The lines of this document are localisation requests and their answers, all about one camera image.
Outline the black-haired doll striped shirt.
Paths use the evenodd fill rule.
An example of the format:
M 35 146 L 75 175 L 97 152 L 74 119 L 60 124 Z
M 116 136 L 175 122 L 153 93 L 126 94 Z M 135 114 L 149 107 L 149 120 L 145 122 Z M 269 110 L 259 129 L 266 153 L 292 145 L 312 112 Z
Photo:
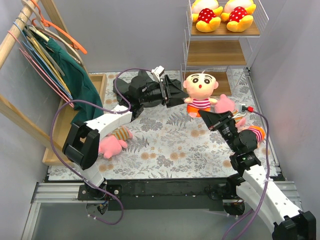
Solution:
M 211 98 L 212 93 L 219 86 L 216 78 L 208 73 L 193 73 L 183 82 L 183 87 L 188 94 L 184 99 L 186 110 L 191 118 L 199 118 L 199 110 L 209 112 L 211 107 L 217 104 L 217 100 Z

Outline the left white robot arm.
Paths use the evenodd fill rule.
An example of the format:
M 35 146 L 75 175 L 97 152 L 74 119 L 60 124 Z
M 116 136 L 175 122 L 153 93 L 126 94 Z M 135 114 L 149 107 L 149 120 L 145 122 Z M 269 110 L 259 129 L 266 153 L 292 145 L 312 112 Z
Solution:
M 183 104 L 188 96 L 179 80 L 170 79 L 168 75 L 150 78 L 144 71 L 129 83 L 115 80 L 113 90 L 117 94 L 118 105 L 110 113 L 95 119 L 74 122 L 62 148 L 64 155 L 79 170 L 86 192 L 95 200 L 103 199 L 107 193 L 105 178 L 96 163 L 101 154 L 99 146 L 102 139 L 137 119 L 145 108 L 158 105 L 175 107 Z

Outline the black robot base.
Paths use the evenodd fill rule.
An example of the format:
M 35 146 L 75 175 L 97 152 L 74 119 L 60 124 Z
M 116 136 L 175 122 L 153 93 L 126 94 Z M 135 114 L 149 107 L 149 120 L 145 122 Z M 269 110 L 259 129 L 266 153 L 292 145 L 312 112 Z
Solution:
M 246 202 L 237 196 L 243 179 L 236 174 L 214 178 L 108 180 L 103 188 L 115 195 L 125 210 L 207 209 L 232 216 L 245 213 Z

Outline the yellow frog plush small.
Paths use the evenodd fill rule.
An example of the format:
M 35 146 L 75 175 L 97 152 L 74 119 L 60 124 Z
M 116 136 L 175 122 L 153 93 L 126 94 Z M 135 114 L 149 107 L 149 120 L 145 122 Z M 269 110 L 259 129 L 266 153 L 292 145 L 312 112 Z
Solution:
M 252 25 L 252 14 L 256 7 L 253 0 L 229 0 L 224 6 L 221 20 L 230 32 L 242 33 Z

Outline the yellow frog plush big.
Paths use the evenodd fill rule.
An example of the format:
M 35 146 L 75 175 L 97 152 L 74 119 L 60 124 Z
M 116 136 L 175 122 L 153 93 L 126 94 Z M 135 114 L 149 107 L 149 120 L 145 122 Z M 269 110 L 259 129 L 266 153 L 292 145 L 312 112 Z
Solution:
M 217 0 L 195 0 L 191 5 L 192 22 L 199 32 L 214 32 L 221 24 L 223 9 Z

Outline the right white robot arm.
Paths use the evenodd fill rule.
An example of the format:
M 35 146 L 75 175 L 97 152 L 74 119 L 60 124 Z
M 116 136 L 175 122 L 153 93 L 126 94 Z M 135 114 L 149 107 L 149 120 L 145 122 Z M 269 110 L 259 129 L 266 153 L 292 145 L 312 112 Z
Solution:
M 227 195 L 243 199 L 254 211 L 247 223 L 260 217 L 274 240 L 315 240 L 316 218 L 310 211 L 302 211 L 270 178 L 270 169 L 264 168 L 254 151 L 258 136 L 254 128 L 239 131 L 230 111 L 214 113 L 200 110 L 199 115 L 210 131 L 218 131 L 233 155 L 230 162 L 236 174 L 228 178 Z

